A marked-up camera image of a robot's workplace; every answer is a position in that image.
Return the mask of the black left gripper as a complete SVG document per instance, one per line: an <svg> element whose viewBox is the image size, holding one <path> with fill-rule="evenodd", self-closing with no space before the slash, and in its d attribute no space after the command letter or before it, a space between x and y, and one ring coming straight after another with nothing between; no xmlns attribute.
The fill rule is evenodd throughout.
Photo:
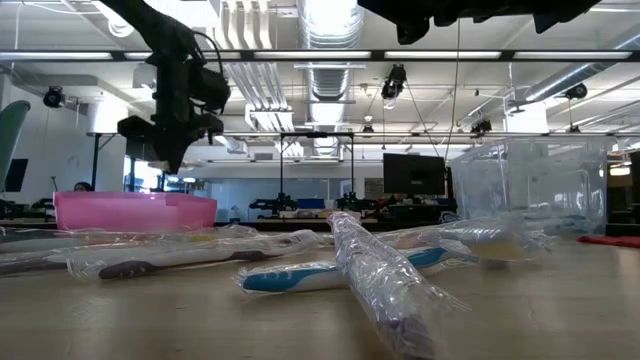
<svg viewBox="0 0 640 360"><path fill-rule="evenodd" d="M138 115L124 118L117 123L117 131L128 139L143 139L152 144L183 138L172 145L172 169L171 156L156 145L150 146L150 166L166 174L177 174L193 141L204 136L213 139L224 132L220 114L199 99L201 69L208 68L207 60L200 55L154 52L145 62L156 68L155 113L148 120Z"/></svg>

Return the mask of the pink plastic bin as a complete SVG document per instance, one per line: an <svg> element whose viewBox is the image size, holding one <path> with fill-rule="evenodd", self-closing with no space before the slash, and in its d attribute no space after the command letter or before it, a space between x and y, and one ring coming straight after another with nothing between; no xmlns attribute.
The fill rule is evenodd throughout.
<svg viewBox="0 0 640 360"><path fill-rule="evenodd" d="M217 201L182 193L56 192L57 227L114 232L186 232L215 223Z"/></svg>

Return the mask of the black computer monitor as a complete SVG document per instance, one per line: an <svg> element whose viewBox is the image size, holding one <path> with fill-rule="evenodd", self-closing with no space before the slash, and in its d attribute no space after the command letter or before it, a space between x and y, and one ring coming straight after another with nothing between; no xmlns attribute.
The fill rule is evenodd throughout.
<svg viewBox="0 0 640 360"><path fill-rule="evenodd" d="M26 158L16 158L11 160L4 184L5 192L21 191L28 162L29 160Z"/></svg>
<svg viewBox="0 0 640 360"><path fill-rule="evenodd" d="M387 194L444 195L445 174L442 157L383 155L383 190Z"/></svg>

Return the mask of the green plastic bin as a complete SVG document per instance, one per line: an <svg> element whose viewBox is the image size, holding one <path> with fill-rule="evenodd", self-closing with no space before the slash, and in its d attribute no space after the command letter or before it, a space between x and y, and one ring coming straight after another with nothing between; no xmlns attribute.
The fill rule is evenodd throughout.
<svg viewBox="0 0 640 360"><path fill-rule="evenodd" d="M30 109L28 101L17 100L0 111L0 192L5 188L21 128Z"/></svg>

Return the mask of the white toothbrush at edge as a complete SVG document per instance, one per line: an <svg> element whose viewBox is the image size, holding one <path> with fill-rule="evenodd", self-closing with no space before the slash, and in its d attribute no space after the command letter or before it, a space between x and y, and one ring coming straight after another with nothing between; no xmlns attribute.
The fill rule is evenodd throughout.
<svg viewBox="0 0 640 360"><path fill-rule="evenodd" d="M50 260L48 257L11 258L0 260L0 277L66 268L65 260Z"/></svg>

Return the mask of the black cabinet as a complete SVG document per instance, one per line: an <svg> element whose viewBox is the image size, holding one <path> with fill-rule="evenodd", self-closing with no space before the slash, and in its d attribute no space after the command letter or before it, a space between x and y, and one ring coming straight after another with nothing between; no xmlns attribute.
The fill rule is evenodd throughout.
<svg viewBox="0 0 640 360"><path fill-rule="evenodd" d="M438 223L443 213L456 213L457 202L446 198L436 198L420 204L398 203L390 205L388 209L394 221Z"/></svg>

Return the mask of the clear deep plastic bin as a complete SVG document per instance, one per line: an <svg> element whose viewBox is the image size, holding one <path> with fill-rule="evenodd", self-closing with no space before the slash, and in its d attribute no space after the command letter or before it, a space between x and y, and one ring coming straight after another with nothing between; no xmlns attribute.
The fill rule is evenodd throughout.
<svg viewBox="0 0 640 360"><path fill-rule="evenodd" d="M545 220L582 215L607 224L607 137L508 138L451 161L458 214L464 219L514 215Z"/></svg>

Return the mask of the red flat plastic lid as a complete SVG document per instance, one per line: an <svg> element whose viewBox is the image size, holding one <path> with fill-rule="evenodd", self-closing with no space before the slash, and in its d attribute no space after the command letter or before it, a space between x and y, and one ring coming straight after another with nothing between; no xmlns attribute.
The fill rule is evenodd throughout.
<svg viewBox="0 0 640 360"><path fill-rule="evenodd" d="M577 241L579 243L586 244L610 245L640 249L640 237L635 236L580 236Z"/></svg>

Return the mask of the black metal rig frame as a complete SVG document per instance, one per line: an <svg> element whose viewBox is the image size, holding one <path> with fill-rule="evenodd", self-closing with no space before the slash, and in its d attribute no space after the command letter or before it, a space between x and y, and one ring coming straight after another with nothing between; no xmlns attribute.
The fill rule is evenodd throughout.
<svg viewBox="0 0 640 360"><path fill-rule="evenodd" d="M276 202L278 203L277 210L285 210L286 209L286 194L284 192L284 140L289 137L294 137L298 139L299 137L304 137L308 139L320 139L320 138L329 138L329 137L346 137L350 139L350 143L348 145L348 149L351 153L354 152L355 148L355 134L353 132L325 132L325 131L307 131L307 132L281 132L278 134L279 136L279 192L276 198Z"/></svg>
<svg viewBox="0 0 640 360"><path fill-rule="evenodd" d="M95 191L149 191L162 188L165 174L152 162L149 145L115 133L91 133L91 185Z"/></svg>

